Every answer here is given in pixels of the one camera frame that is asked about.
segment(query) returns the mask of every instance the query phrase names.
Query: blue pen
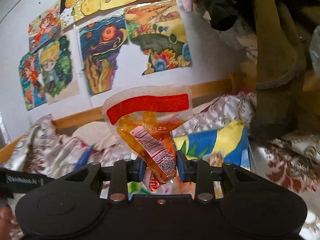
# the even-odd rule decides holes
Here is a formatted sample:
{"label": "blue pen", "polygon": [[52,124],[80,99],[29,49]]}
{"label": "blue pen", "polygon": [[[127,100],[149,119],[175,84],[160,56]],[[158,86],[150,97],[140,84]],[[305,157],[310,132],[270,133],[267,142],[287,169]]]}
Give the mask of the blue pen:
{"label": "blue pen", "polygon": [[88,148],[84,151],[84,153],[81,155],[77,165],[73,168],[74,171],[87,164],[93,147],[94,147],[94,145],[90,146],[90,148]]}

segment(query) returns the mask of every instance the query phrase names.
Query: wall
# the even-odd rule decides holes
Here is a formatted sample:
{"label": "wall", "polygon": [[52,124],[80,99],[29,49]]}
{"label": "wall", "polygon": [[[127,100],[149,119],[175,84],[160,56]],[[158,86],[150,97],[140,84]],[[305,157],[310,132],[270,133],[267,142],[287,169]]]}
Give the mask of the wall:
{"label": "wall", "polygon": [[[141,53],[138,46],[129,42],[128,45],[122,46],[118,56],[119,68],[116,72],[113,89],[89,97],[85,77],[80,74],[82,60],[78,48],[77,32],[75,27],[68,28],[67,34],[71,40],[71,53],[77,72],[80,94],[51,105],[45,104],[26,111],[18,65],[20,59],[28,51],[28,24],[57,1],[22,0],[0,24],[0,112],[11,140],[25,133],[30,124],[45,114],[52,114],[54,119],[57,119],[98,107],[103,104],[106,98],[124,89],[175,83],[192,85],[223,79],[227,73],[238,71],[239,59],[244,56],[229,48],[199,16],[194,13],[185,13],[180,6],[180,14],[185,24],[193,61],[191,67],[141,76],[141,73],[146,69],[147,56]],[[7,10],[13,4],[11,0],[0,0],[0,2],[5,5]],[[76,25],[82,27],[89,22],[102,19],[111,11],[100,11]]]}

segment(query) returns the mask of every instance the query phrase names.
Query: vacuum-sealed food pouch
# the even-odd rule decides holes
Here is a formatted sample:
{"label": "vacuum-sealed food pouch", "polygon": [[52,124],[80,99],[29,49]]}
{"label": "vacuum-sealed food pouch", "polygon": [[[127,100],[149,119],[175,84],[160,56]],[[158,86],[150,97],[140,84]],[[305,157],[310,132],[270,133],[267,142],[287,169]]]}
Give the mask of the vacuum-sealed food pouch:
{"label": "vacuum-sealed food pouch", "polygon": [[102,114],[111,131],[144,159],[160,183],[176,176],[171,131],[192,118],[188,86],[128,89],[107,99]]}

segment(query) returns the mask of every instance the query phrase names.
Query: qr code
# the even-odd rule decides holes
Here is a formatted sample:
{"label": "qr code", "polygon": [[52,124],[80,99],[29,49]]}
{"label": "qr code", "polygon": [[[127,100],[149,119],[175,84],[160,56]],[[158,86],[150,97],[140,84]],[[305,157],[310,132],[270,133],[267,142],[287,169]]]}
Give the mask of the qr code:
{"label": "qr code", "polygon": [[159,164],[159,167],[166,175],[169,175],[171,171],[176,167],[176,164],[173,160],[164,160]]}

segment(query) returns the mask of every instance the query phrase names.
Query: pink label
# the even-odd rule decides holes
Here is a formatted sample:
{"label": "pink label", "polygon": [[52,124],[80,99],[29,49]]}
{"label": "pink label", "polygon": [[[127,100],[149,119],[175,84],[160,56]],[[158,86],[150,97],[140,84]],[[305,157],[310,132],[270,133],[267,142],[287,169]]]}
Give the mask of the pink label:
{"label": "pink label", "polygon": [[172,158],[168,158],[169,151],[162,142],[153,138],[143,126],[137,126],[130,134],[137,140],[137,142],[147,151],[151,158],[159,165],[160,169],[165,174],[170,174],[176,167]]}

